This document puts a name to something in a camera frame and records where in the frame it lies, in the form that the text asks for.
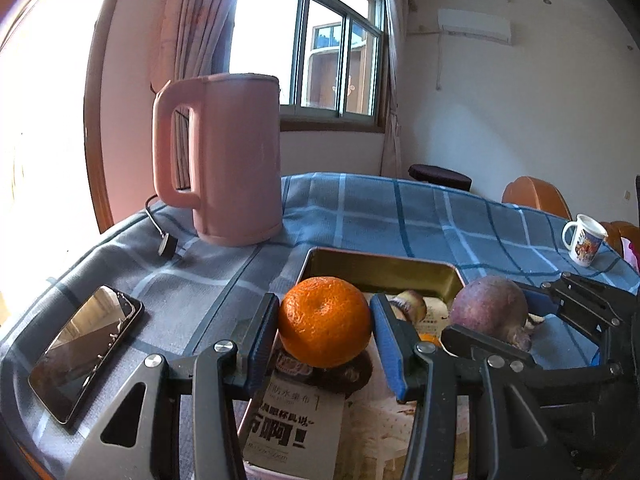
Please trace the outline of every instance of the pink curtain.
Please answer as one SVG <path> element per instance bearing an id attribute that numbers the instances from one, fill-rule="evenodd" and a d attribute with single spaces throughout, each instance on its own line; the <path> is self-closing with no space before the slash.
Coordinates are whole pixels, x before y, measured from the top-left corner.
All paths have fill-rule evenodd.
<path id="1" fill-rule="evenodd" d="M 233 0 L 166 0 L 151 86 L 211 73 L 213 52 Z M 175 118 L 175 183 L 189 185 L 188 110 Z"/>
<path id="2" fill-rule="evenodd" d="M 417 6 L 415 0 L 385 0 L 385 7 L 389 28 L 390 88 L 380 175 L 402 178 L 404 169 L 402 168 L 400 149 L 402 127 L 398 121 L 398 76 L 402 63 L 409 11 L 417 10 Z"/>

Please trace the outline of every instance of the mug handle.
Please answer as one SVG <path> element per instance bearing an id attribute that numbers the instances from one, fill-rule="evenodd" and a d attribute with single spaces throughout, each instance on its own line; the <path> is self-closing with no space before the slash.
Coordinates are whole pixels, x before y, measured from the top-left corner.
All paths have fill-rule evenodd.
<path id="1" fill-rule="evenodd" d="M 187 106 L 191 109 L 192 120 L 189 121 L 189 133 L 190 137 L 193 136 L 194 123 L 199 122 L 203 92 L 203 84 L 199 80 L 168 81 L 154 100 L 152 141 L 154 186 L 160 200 L 174 207 L 200 208 L 200 197 L 196 192 L 178 191 L 174 187 L 171 141 L 174 110 L 178 106 Z"/>
<path id="2" fill-rule="evenodd" d="M 566 232 L 569 230 L 569 227 L 573 227 L 575 225 L 576 229 L 578 228 L 578 222 L 567 222 L 564 226 L 564 229 L 562 229 L 562 243 L 564 244 L 564 246 L 571 250 L 571 244 L 566 242 Z"/>

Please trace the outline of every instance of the blue plaid tablecloth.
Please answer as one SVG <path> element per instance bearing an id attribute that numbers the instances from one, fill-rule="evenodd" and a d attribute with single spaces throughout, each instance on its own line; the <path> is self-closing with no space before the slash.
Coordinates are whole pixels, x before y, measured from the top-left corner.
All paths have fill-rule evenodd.
<path id="1" fill-rule="evenodd" d="M 55 478 L 62 478 L 88 431 L 144 357 L 198 353 L 246 328 L 262 295 L 282 296 L 295 283 L 308 250 L 343 248 L 454 264 L 467 282 L 500 274 L 539 285 L 568 270 L 633 293 L 638 275 L 603 244 L 592 267 L 568 257 L 565 220 L 430 184 L 350 174 L 282 179 L 284 228 L 256 246 L 222 248 L 201 241 L 191 212 L 162 204 L 158 221 L 177 235 L 171 261 L 158 257 L 158 232 L 137 214 L 107 231 L 17 319 L 0 329 L 0 416 L 12 437 Z M 65 430 L 35 399 L 27 377 L 48 343 L 99 286 L 111 285 L 143 301 L 146 313 Z M 547 367 L 588 364 L 594 347 L 547 319 L 532 353 Z M 183 420 L 190 403 L 182 404 Z M 181 478 L 193 474 L 189 431 L 181 436 Z"/>

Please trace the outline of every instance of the kettle base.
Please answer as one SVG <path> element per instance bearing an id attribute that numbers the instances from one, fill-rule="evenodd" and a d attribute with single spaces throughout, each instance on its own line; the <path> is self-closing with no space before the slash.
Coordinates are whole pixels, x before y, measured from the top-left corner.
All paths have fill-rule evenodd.
<path id="1" fill-rule="evenodd" d="M 250 235 L 239 236 L 239 237 L 229 237 L 229 236 L 213 236 L 206 235 L 204 233 L 198 232 L 198 237 L 205 242 L 212 245 L 219 245 L 222 247 L 243 247 L 247 245 L 254 245 L 269 238 L 275 236 L 282 230 L 282 222 L 278 222 L 273 227 L 269 229 L 265 229 L 259 233 L 252 233 Z"/>

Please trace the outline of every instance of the purple fruit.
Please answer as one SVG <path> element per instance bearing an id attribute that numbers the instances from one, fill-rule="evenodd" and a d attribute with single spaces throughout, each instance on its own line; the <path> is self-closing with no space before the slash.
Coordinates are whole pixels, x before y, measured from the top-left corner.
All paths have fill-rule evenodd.
<path id="1" fill-rule="evenodd" d="M 485 276 L 469 283 L 453 300 L 450 322 L 495 337 L 528 352 L 531 348 L 527 300 L 511 280 Z"/>

